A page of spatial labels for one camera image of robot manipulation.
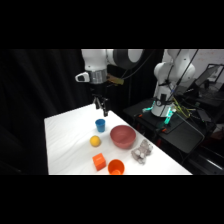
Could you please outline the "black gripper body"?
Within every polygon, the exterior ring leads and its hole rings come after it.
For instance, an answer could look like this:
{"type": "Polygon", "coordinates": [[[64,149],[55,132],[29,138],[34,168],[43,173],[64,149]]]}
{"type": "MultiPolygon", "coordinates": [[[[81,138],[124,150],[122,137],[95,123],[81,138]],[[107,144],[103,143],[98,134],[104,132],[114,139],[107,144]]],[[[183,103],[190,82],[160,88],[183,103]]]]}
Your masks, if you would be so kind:
{"type": "Polygon", "coordinates": [[[91,84],[90,90],[94,96],[105,97],[107,91],[107,83],[91,84]]]}

